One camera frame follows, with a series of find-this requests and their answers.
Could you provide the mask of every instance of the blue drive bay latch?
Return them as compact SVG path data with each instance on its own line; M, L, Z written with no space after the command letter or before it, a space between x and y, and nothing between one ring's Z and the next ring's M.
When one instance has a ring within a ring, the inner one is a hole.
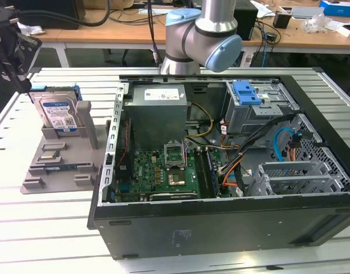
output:
M257 97L255 89L248 81L233 82L233 92L239 99L239 104L261 104L261 100Z

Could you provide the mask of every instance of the power supply label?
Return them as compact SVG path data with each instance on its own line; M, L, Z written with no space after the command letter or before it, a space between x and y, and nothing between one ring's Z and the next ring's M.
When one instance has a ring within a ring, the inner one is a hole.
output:
M145 100L180 100L177 88L148 88L145 90Z

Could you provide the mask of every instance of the blue box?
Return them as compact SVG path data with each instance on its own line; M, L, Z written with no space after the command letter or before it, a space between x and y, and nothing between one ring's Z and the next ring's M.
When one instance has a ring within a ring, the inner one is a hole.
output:
M321 1L320 7L324 7L324 15L350 17L350 2L331 3Z

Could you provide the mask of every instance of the hard drive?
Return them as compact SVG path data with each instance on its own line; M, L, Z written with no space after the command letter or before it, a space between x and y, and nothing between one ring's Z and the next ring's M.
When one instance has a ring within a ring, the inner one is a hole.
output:
M80 88L32 86L29 96L42 118L45 128L54 128L59 136L77 136L83 122L76 113L81 100Z

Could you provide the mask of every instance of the metal table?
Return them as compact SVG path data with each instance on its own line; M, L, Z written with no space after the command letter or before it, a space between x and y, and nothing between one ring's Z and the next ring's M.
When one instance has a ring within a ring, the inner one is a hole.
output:
M78 83L83 99L92 103L95 124L104 124L113 112L118 75L156 72L44 68L29 77L47 85ZM292 75L350 146L350 98L325 73L311 68L234 68L224 73ZM350 273L350 227L320 247L114 261L98 231L86 228L91 191L19 192L42 136L41 126L27 95L15 94L0 115L0 273L252 273L276 269L266 267L270 265L282 269L268 273Z

